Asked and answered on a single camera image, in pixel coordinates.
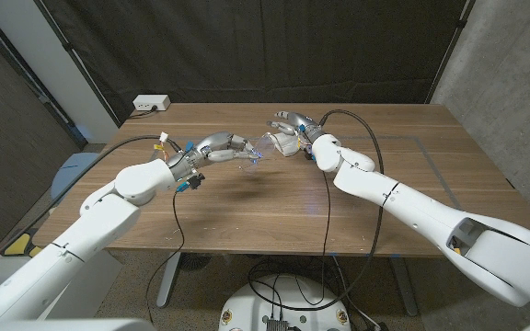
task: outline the black curtain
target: black curtain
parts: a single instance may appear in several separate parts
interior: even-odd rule
[[[422,103],[465,0],[45,0],[121,121],[172,102]]]

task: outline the transparent plastic object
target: transparent plastic object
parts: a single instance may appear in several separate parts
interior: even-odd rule
[[[240,162],[238,167],[247,174],[254,174],[257,171],[259,163],[271,158],[273,151],[275,150],[275,144],[273,143],[272,136],[269,132],[263,134],[259,140],[253,144],[253,153],[259,157],[259,159],[244,159]]]

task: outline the yellow object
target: yellow object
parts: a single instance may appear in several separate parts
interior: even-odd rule
[[[29,243],[29,234],[21,235],[14,244],[6,249],[4,255],[23,255]]]
[[[42,248],[35,246],[31,251],[29,251],[30,257],[35,257],[41,250]]]

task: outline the concrete wall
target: concrete wall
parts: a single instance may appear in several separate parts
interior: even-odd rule
[[[118,127],[31,0],[0,0],[0,28],[90,143]]]
[[[446,105],[530,201],[530,0],[478,0],[432,103]]]

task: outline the gray wall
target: gray wall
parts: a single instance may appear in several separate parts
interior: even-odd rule
[[[446,105],[530,202],[530,0],[478,0],[432,103]]]

